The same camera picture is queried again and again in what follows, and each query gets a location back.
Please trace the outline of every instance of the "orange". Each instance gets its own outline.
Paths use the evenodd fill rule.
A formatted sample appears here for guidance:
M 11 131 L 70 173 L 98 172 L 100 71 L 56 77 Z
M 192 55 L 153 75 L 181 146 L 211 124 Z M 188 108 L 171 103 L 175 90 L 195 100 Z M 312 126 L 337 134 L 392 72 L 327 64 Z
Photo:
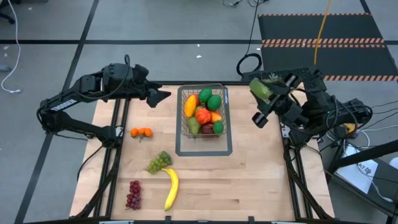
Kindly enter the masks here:
M 147 137 L 151 137 L 153 135 L 152 130 L 150 128 L 146 128 L 145 129 L 145 135 Z
M 136 137 L 138 135 L 138 129 L 137 128 L 133 128 L 130 131 L 131 137 Z
M 139 133 L 139 134 L 144 134 L 144 133 L 145 133 L 145 128 L 140 128 L 140 129 L 138 129 L 138 133 Z

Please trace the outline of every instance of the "green grapes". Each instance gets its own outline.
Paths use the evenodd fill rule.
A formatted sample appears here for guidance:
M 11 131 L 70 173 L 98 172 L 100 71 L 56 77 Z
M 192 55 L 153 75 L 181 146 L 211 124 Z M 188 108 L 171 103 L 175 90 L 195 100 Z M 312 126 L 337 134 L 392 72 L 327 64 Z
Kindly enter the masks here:
M 172 165 L 172 157 L 165 151 L 158 153 L 155 159 L 151 160 L 147 166 L 147 171 L 151 174 L 155 174 L 157 171 L 161 170 L 166 166 Z

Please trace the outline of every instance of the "fake fruit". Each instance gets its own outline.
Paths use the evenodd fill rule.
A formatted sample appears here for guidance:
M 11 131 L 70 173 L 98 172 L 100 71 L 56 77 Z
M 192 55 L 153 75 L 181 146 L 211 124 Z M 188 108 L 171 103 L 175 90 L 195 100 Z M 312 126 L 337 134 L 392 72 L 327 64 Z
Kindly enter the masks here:
M 146 128 L 144 132 L 147 137 L 152 137 L 153 135 L 151 128 Z
M 196 118 L 200 124 L 206 124 L 211 120 L 211 114 L 208 110 L 202 108 L 197 111 Z
M 132 208 L 133 210 L 141 208 L 140 190 L 141 187 L 138 180 L 130 182 L 130 194 L 127 195 L 127 208 Z
M 185 102 L 185 115 L 190 118 L 195 112 L 195 108 L 197 107 L 197 98 L 195 95 L 190 95 L 187 99 L 187 102 Z
M 266 100 L 271 96 L 272 92 L 268 87 L 260 82 L 258 78 L 253 78 L 250 82 L 250 90 L 260 99 Z
M 197 106 L 197 108 L 195 109 L 195 117 L 197 116 L 198 110 L 199 110 L 199 109 L 202 109 L 202 108 L 204 108 L 204 107 L 202 107 L 202 106 Z
M 138 134 L 145 134 L 145 128 L 138 129 Z
M 131 129 L 130 135 L 131 137 L 136 137 L 138 135 L 138 129 L 137 128 Z
M 197 121 L 195 117 L 191 117 L 188 119 L 188 128 L 192 134 L 199 134 L 200 123 Z
M 199 92 L 200 103 L 207 103 L 210 97 L 211 97 L 211 89 L 209 88 L 204 88 Z
M 216 121 L 221 121 L 221 115 L 217 111 L 210 111 L 210 114 L 212 123 L 215 123 Z
M 202 134 L 214 134 L 213 124 L 205 124 L 201 127 L 200 132 Z
M 224 125 L 221 121 L 216 121 L 213 125 L 213 131 L 216 134 L 222 134 L 224 131 Z
M 155 159 L 151 160 L 147 166 L 147 171 L 155 174 L 161 168 L 172 165 L 172 157 L 165 151 L 158 153 Z
M 211 111 L 216 111 L 221 106 L 221 97 L 219 95 L 213 95 L 207 101 L 207 108 Z
M 192 94 L 197 99 L 197 106 L 200 106 L 199 96 L 197 94 Z
M 173 169 L 162 169 L 162 171 L 168 173 L 170 178 L 172 179 L 172 187 L 170 189 L 169 195 L 167 196 L 166 202 L 164 204 L 164 210 L 167 211 L 169 210 L 175 201 L 175 198 L 177 197 L 178 193 L 178 175 Z

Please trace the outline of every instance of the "wooden table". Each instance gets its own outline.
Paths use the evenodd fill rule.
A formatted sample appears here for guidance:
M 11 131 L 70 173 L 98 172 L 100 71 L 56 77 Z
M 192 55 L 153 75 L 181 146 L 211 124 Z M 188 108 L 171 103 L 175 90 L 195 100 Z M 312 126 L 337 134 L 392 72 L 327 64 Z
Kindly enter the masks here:
M 175 154 L 178 87 L 164 86 L 163 90 L 171 91 L 172 96 L 153 109 L 145 101 L 131 101 L 111 218 L 164 220 L 166 215 L 171 215 L 173 220 L 247 221 L 248 216 L 254 216 L 256 221 L 294 220 L 278 117 L 270 115 L 266 126 L 257 128 L 251 121 L 257 112 L 257 104 L 248 86 L 227 86 L 233 153 L 220 157 L 178 157 Z M 303 93 L 295 95 L 299 101 L 305 101 Z M 93 124 L 109 125 L 113 106 L 114 101 L 98 101 Z M 141 142 L 131 138 L 128 131 L 134 127 L 152 128 L 153 138 Z M 315 141 L 308 145 L 317 148 Z M 99 146 L 97 139 L 90 140 L 84 159 Z M 149 161 L 160 151 L 167 151 L 172 156 L 174 164 L 171 168 L 180 178 L 177 199 L 168 212 L 164 211 L 170 190 L 168 174 L 158 172 L 151 175 L 145 171 Z M 306 148 L 301 150 L 301 154 L 309 191 L 333 216 L 320 156 Z M 77 214 L 98 188 L 103 157 L 104 150 L 82 170 L 71 215 Z M 132 180 L 141 181 L 143 189 L 142 208 L 136 211 L 125 208 Z M 101 214 L 104 214 L 107 192 L 103 198 Z

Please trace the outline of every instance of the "wire basket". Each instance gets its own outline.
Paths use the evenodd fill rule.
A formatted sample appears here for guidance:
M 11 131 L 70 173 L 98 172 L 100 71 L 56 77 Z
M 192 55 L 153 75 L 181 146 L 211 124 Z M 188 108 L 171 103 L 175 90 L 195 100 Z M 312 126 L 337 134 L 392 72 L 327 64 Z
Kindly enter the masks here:
M 204 88 L 209 88 L 211 89 L 211 93 L 213 95 L 219 95 L 221 97 L 221 106 L 218 108 L 217 112 L 221 115 L 221 122 L 223 123 L 224 130 L 221 134 L 192 134 L 189 131 L 188 127 L 188 118 L 185 116 L 184 108 L 185 108 L 185 102 L 187 102 L 187 99 L 190 95 L 192 94 L 197 94 L 199 95 L 199 92 L 204 89 Z M 183 136 L 186 136 L 188 138 L 217 138 L 220 137 L 221 135 L 226 133 L 227 125 L 226 125 L 226 113 L 225 113 L 225 90 L 224 86 L 221 84 L 208 84 L 208 85 L 183 85 L 182 90 L 181 90 L 181 134 Z

